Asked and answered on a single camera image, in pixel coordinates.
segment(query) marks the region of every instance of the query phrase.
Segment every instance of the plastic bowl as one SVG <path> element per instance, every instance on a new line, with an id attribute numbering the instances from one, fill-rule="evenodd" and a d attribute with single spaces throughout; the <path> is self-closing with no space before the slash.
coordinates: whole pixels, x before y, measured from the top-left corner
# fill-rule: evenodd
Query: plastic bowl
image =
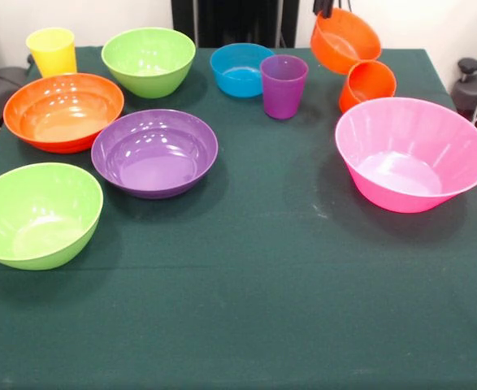
<path id="1" fill-rule="evenodd" d="M 99 183 L 72 165 L 44 162 L 0 175 L 0 263 L 62 266 L 88 243 L 101 208 Z"/>
<path id="2" fill-rule="evenodd" d="M 221 47 L 210 59 L 216 84 L 236 98 L 261 95 L 260 63 L 272 55 L 272 50 L 254 43 L 233 43 Z"/>
<path id="3" fill-rule="evenodd" d="M 111 38 L 101 58 L 113 77 L 141 98 L 162 98 L 184 80 L 195 57 L 195 44 L 169 28 L 136 28 Z"/>
<path id="4" fill-rule="evenodd" d="M 34 147 L 76 153 L 120 115 L 124 96 L 104 77 L 75 73 L 33 81 L 18 90 L 3 110 L 7 128 Z"/>
<path id="5" fill-rule="evenodd" d="M 435 103 L 363 102 L 340 118 L 336 145 L 359 191 L 387 210 L 429 210 L 477 185 L 477 128 Z"/>
<path id="6" fill-rule="evenodd" d="M 136 197 L 173 197 L 193 187 L 216 160 L 218 142 L 199 118 L 144 110 L 105 128 L 92 146 L 95 169 Z"/>
<path id="7" fill-rule="evenodd" d="M 324 67 L 342 75 L 357 62 L 381 55 L 375 31 L 352 12 L 340 8 L 334 8 L 330 18 L 318 14 L 310 49 Z"/>

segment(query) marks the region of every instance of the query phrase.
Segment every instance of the green bowl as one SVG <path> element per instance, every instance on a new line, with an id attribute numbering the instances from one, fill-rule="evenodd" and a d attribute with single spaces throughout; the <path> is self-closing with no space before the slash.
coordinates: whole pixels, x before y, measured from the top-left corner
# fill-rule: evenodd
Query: green bowl
<path id="1" fill-rule="evenodd" d="M 162 98 L 191 68 L 195 44 L 170 28 L 136 28 L 111 38 L 101 58 L 117 81 L 141 98 Z"/>
<path id="2" fill-rule="evenodd" d="M 0 263 L 62 266 L 89 242 L 101 208 L 98 181 L 73 165 L 44 162 L 0 175 Z"/>

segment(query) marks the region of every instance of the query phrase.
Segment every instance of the green tablecloth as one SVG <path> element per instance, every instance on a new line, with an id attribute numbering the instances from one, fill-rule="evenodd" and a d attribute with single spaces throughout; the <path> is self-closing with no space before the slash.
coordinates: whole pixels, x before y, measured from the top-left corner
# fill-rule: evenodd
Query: green tablecloth
<path id="1" fill-rule="evenodd" d="M 125 114 L 205 120 L 218 160 L 163 201 L 96 174 L 105 205 L 76 259 L 0 265 L 0 388 L 477 388 L 477 188 L 423 214 L 373 206 L 333 141 L 343 77 L 280 51 L 310 66 L 288 121 L 221 93 L 211 50 L 170 97 L 125 92 Z M 77 60 L 109 77 L 99 48 Z M 423 50 L 382 60 L 398 95 L 452 105 Z M 44 161 L 94 172 L 89 152 L 48 154 L 2 130 L 0 174 Z"/>

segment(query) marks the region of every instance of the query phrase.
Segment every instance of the orange bowl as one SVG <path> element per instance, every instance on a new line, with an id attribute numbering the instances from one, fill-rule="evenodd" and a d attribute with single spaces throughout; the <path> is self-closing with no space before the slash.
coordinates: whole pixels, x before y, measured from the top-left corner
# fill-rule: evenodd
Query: orange bowl
<path id="1" fill-rule="evenodd" d="M 334 8 L 330 18 L 320 12 L 310 38 L 310 49 L 321 64 L 335 73 L 348 74 L 362 60 L 377 59 L 381 43 L 375 31 L 352 12 Z"/>
<path id="2" fill-rule="evenodd" d="M 76 153 L 119 117 L 120 88 L 86 73 L 48 77 L 18 90 L 3 110 L 3 121 L 18 138 L 52 153 Z"/>

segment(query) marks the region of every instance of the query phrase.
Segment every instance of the wall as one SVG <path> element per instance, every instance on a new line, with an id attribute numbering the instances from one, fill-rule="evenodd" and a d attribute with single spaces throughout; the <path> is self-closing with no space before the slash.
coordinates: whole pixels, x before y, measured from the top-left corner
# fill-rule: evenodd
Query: wall
<path id="1" fill-rule="evenodd" d="M 353 11 L 375 29 L 384 47 L 425 48 L 448 88 L 458 77 L 457 60 L 462 56 L 477 58 L 477 0 L 351 2 Z M 298 47 L 309 45 L 315 19 L 313 4 L 314 0 L 300 0 Z M 129 28 L 171 27 L 171 2 L 0 0 L 0 67 L 24 66 L 28 54 L 25 37 L 52 25 L 72 29 L 79 46 L 102 45 L 109 37 Z"/>
<path id="2" fill-rule="evenodd" d="M 76 45 L 101 46 L 130 28 L 173 26 L 170 0 L 0 0 L 0 67 L 26 67 L 25 38 L 44 27 L 64 27 Z"/>
<path id="3" fill-rule="evenodd" d="M 477 58 L 477 0 L 351 0 L 352 11 L 378 33 L 383 47 L 425 48 L 444 86 L 458 78 L 457 61 Z M 307 47 L 314 0 L 300 0 L 296 46 Z"/>

